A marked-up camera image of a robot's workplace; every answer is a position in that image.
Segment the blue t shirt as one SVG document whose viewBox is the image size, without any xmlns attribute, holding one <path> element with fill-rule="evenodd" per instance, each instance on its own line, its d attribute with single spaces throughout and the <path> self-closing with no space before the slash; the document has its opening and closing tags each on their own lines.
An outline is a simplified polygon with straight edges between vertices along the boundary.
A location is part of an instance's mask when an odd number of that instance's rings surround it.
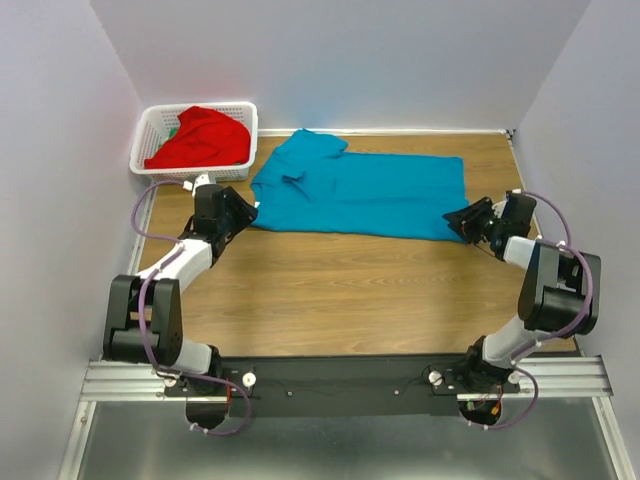
<svg viewBox="0 0 640 480">
<path fill-rule="evenodd" d="M 468 206 L 459 157 L 350 152 L 346 141 L 300 129 L 251 181 L 254 226 L 458 241 L 445 214 Z"/>
</svg>

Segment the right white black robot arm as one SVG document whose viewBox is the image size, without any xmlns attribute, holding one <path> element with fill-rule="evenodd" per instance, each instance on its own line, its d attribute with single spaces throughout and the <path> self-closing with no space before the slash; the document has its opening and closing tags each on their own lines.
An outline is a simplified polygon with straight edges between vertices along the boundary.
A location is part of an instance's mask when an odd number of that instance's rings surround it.
<svg viewBox="0 0 640 480">
<path fill-rule="evenodd" d="M 593 330 L 599 315 L 601 260 L 576 250 L 570 235 L 557 242 L 530 238 L 536 207 L 545 200 L 514 189 L 502 202 L 484 197 L 443 214 L 465 243 L 487 243 L 496 259 L 522 268 L 524 280 L 514 317 L 480 337 L 460 362 L 431 367 L 428 379 L 433 387 L 476 393 L 502 386 L 521 360 L 547 342 Z"/>
</svg>

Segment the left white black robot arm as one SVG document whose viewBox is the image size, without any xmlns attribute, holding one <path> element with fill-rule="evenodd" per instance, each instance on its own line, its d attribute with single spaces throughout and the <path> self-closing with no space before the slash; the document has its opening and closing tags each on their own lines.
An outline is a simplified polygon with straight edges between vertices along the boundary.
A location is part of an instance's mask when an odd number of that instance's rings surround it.
<svg viewBox="0 0 640 480">
<path fill-rule="evenodd" d="M 194 212 L 173 248 L 151 267 L 118 275 L 110 286 L 103 357 L 148 364 L 167 378 L 187 377 L 201 395 L 225 387 L 240 388 L 224 378 L 219 350 L 186 339 L 182 293 L 212 268 L 226 246 L 257 218 L 257 209 L 232 187 L 205 184 L 192 188 Z"/>
</svg>

